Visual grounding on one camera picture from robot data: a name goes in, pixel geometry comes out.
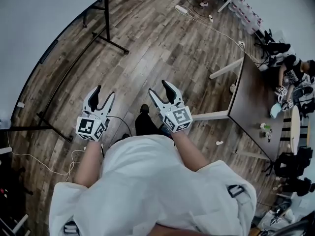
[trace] black shoe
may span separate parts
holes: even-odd
[[[128,138],[128,137],[130,137],[130,135],[128,135],[128,134],[123,134],[122,139],[125,139],[125,138]]]
[[[140,108],[140,113],[149,113],[149,106],[147,104],[143,104]]]

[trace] white t-shirt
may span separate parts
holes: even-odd
[[[246,236],[256,206],[252,185],[217,161],[193,172],[171,139],[136,136],[114,144],[100,179],[89,189],[57,183],[49,215],[51,236],[74,221],[81,236],[147,235],[155,223],[212,235]],[[245,192],[232,198],[227,187]]]

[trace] black metal frame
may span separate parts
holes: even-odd
[[[85,53],[85,51],[90,47],[90,45],[97,39],[100,38],[114,46],[116,46],[117,48],[121,49],[124,51],[124,54],[129,54],[129,50],[127,50],[126,48],[116,44],[115,42],[112,42],[110,40],[110,31],[109,31],[109,9],[108,9],[108,0],[104,0],[104,8],[103,7],[99,7],[99,6],[95,6],[95,5],[91,5],[89,8],[92,9],[99,9],[99,10],[104,10],[104,16],[105,16],[105,26],[98,32],[93,32],[92,36],[93,39],[87,44],[87,46],[82,50],[82,52],[78,55],[78,57],[73,61],[73,63],[71,64],[71,66],[68,68],[68,70],[66,71],[65,75],[63,76],[63,78],[60,80],[59,84],[57,85],[57,87],[55,88],[53,94],[51,95],[44,111],[37,113],[37,116],[40,118],[38,125],[37,126],[13,126],[10,127],[9,129],[2,129],[0,130],[1,132],[10,132],[10,131],[30,131],[30,130],[43,130],[43,129],[52,129],[54,130],[58,135],[60,135],[62,138],[64,138],[66,141],[68,142],[72,142],[73,137],[69,136],[66,137],[64,134],[62,134],[59,130],[57,130],[53,125],[51,125],[49,123],[48,120],[45,119],[45,115],[47,114],[48,108],[51,105],[54,97],[56,96],[59,88],[61,87],[61,85],[63,84],[63,82],[65,81],[66,77],[68,76],[68,74],[70,73],[70,71],[72,70],[72,68],[76,65],[77,61],[80,59],[80,57]],[[85,19],[86,19],[86,13],[87,10],[85,10],[83,12],[83,16],[84,16],[84,23],[85,23]],[[101,34],[104,32],[104,30],[106,29],[106,38],[101,36]]]

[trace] wooden floor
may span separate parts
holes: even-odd
[[[157,110],[148,95],[154,89],[165,96],[161,80],[170,81],[183,91],[183,98],[192,114],[226,110],[231,98],[230,84],[236,79],[233,73],[214,80],[209,75],[243,56],[240,48],[228,38],[205,28],[203,25],[180,15],[174,6],[187,0],[110,0],[110,30],[112,40],[130,49],[123,52],[102,40],[93,43],[71,71],[55,97],[47,117],[66,135],[74,136],[66,142],[51,130],[12,132],[9,134],[15,153],[30,153],[56,172],[65,174],[71,163],[71,152],[82,149],[86,141],[75,136],[77,116],[83,99],[97,85],[102,86],[100,102],[114,91],[116,100],[111,114],[123,118],[135,135],[134,121],[141,104],[150,106],[150,115],[160,124]],[[221,0],[211,0],[209,7],[198,9],[205,16],[213,15],[212,26],[246,44],[246,51],[260,57],[254,48],[254,38],[248,35],[228,8],[220,14]],[[33,73],[22,95],[25,108],[15,113],[14,125],[31,125],[38,122],[36,113],[42,111],[52,91],[71,62],[91,40],[91,32],[104,26],[101,11],[90,10],[88,27],[82,27],[82,18],[76,20],[59,38],[58,44],[43,64]],[[119,119],[110,121],[103,136],[108,148],[127,133],[127,127]],[[236,173],[254,185],[258,208],[266,208],[274,200],[273,176],[261,173],[264,160],[233,154],[236,149],[260,153],[258,147],[230,120],[197,121],[190,138],[213,162],[225,161]],[[217,146],[216,141],[224,141]],[[75,160],[82,157],[75,153]],[[66,177],[54,174],[27,156],[14,156],[15,169],[25,167],[25,185],[34,192],[27,195],[26,212],[30,215],[28,226],[32,235],[48,235],[48,215],[54,186]],[[77,169],[75,166],[70,180]]]

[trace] white cable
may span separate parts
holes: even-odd
[[[191,16],[189,13],[183,13],[182,11],[180,11],[180,10],[175,6],[175,9],[177,10],[178,13],[184,15],[185,17],[188,17],[188,18],[190,18],[190,19],[193,19],[194,21],[196,21],[196,22],[198,22],[198,23],[204,25],[205,27],[207,27],[207,28],[209,28],[209,29],[211,29],[211,30],[213,30],[213,31],[215,31],[215,32],[217,32],[217,33],[219,33],[219,34],[221,34],[221,35],[223,35],[223,36],[229,38],[229,39],[232,40],[244,53],[246,53],[248,56],[250,56],[251,59],[252,59],[252,57],[253,57],[255,60],[257,60],[254,56],[249,55],[247,52],[245,52],[245,50],[244,50],[233,38],[231,38],[230,36],[228,36],[228,35],[226,35],[226,34],[220,32],[220,31],[218,31],[217,29],[214,29],[213,27],[209,26],[211,23],[207,23],[207,22],[203,21],[203,20],[202,20],[201,18],[199,18],[192,10],[190,10],[187,6],[185,6],[185,5],[179,5],[179,4],[178,4],[178,6],[185,7],[190,13],[193,14],[193,16]]]
[[[9,147],[11,147],[11,146],[10,146],[10,141],[9,141],[9,133],[7,132],[6,134],[7,134],[7,137],[8,137],[8,144],[9,144]],[[39,161],[36,157],[32,156],[31,154],[16,154],[16,153],[13,152],[13,150],[12,150],[11,152],[12,152],[12,154],[18,155],[18,156],[29,155],[30,157],[34,158],[37,162],[39,162],[40,164],[44,165],[44,166],[45,166],[49,171],[51,171],[52,173],[56,173],[56,174],[58,174],[58,175],[60,175],[60,176],[66,176],[66,175],[68,175],[67,179],[65,180],[65,181],[67,182],[68,179],[69,179],[69,177],[70,177],[70,172],[72,171],[72,169],[73,169],[73,167],[74,167],[74,164],[75,164],[75,163],[80,163],[80,162],[74,161],[74,159],[73,159],[73,153],[74,153],[74,152],[77,152],[77,151],[84,152],[84,150],[74,150],[74,151],[71,153],[72,162],[70,163],[69,171],[68,171],[66,174],[58,173],[58,172],[55,172],[55,171],[51,170],[48,166],[46,166],[46,164],[42,163],[41,161]]]

